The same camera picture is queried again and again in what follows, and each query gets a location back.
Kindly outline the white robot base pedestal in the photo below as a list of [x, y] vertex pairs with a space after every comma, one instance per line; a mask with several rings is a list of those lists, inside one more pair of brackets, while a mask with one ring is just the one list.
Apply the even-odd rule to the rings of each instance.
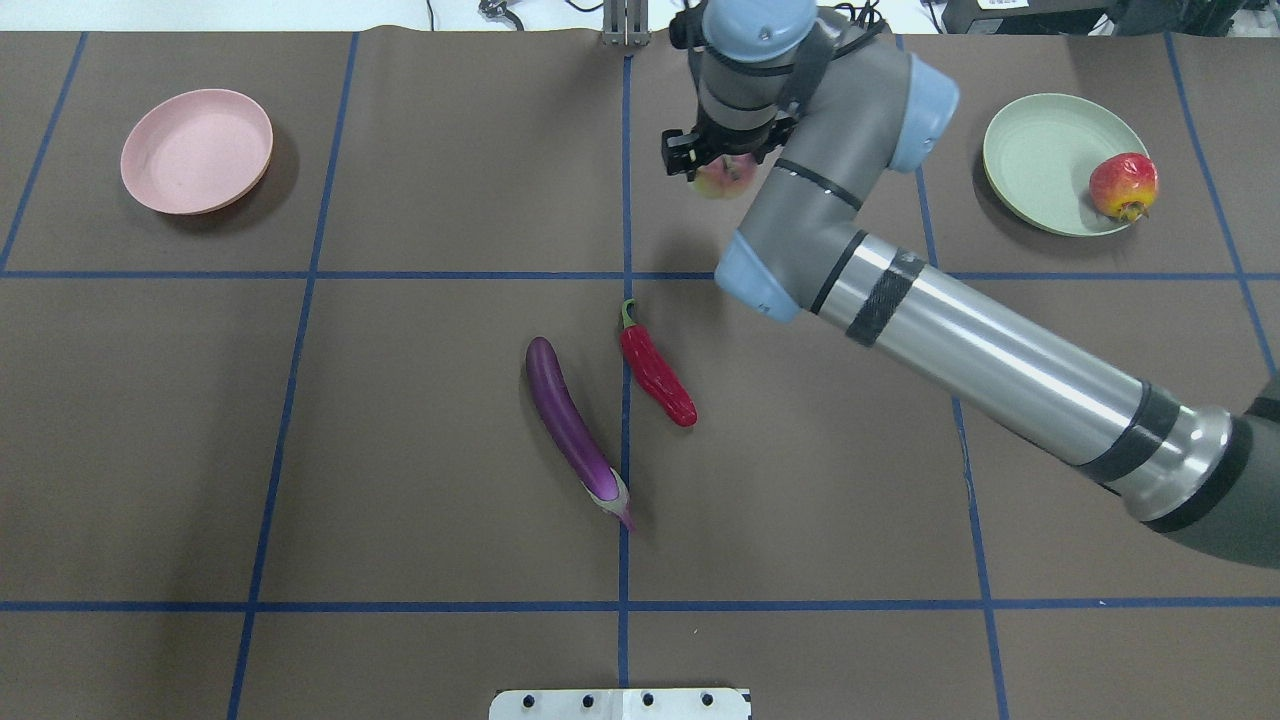
[[753, 719], [749, 691], [577, 688], [502, 691], [489, 719]]

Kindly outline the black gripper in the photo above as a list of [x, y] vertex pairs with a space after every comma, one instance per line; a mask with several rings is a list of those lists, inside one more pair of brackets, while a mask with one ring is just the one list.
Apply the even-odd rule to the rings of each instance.
[[660, 135], [660, 160], [667, 176], [692, 181], [698, 170], [719, 158], [745, 156], [755, 164], [783, 147], [797, 120], [778, 114], [754, 129], [731, 129], [700, 114], [691, 129], [666, 129]]

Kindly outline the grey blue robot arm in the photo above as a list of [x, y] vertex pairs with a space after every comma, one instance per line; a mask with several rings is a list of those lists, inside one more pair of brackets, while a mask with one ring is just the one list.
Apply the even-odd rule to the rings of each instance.
[[726, 293], [897, 359], [1170, 541], [1277, 566], [1276, 382], [1243, 414], [1187, 406], [858, 225], [881, 174], [918, 169], [946, 131], [947, 76], [814, 1], [701, 1], [669, 41], [698, 119], [663, 133], [668, 174], [780, 150], [716, 268]]

